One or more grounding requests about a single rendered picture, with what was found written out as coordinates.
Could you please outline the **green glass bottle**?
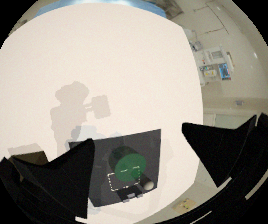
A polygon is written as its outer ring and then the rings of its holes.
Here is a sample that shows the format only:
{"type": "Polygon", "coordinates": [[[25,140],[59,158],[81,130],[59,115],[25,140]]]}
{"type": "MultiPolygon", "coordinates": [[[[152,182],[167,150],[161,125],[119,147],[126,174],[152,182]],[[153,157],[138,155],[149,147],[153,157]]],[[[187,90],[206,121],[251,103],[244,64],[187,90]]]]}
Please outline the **green glass bottle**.
{"type": "Polygon", "coordinates": [[[109,156],[109,167],[117,179],[127,183],[135,180],[143,189],[153,189],[153,181],[142,173],[146,167],[145,157],[130,147],[117,147],[109,156]]]}

